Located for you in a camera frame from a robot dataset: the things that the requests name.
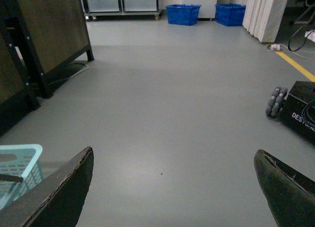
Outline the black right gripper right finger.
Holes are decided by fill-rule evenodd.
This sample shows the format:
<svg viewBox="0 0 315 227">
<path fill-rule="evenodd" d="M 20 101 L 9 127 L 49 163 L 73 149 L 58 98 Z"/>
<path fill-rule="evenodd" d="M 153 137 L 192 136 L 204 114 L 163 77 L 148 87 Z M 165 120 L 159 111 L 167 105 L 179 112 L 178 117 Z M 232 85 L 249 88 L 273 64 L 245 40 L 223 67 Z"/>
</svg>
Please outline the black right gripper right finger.
<svg viewBox="0 0 315 227">
<path fill-rule="evenodd" d="M 313 227 L 315 182 L 262 149 L 253 162 L 277 226 Z"/>
</svg>

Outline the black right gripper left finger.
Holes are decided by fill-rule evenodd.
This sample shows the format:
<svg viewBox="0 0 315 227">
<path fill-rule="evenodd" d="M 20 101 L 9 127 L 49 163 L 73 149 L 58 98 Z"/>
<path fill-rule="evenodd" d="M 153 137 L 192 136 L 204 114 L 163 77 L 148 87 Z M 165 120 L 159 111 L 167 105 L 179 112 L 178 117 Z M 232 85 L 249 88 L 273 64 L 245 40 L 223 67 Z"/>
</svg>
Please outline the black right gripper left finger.
<svg viewBox="0 0 315 227">
<path fill-rule="evenodd" d="M 94 151 L 86 147 L 25 195 L 0 211 L 2 227 L 74 227 L 93 176 Z"/>
</svg>

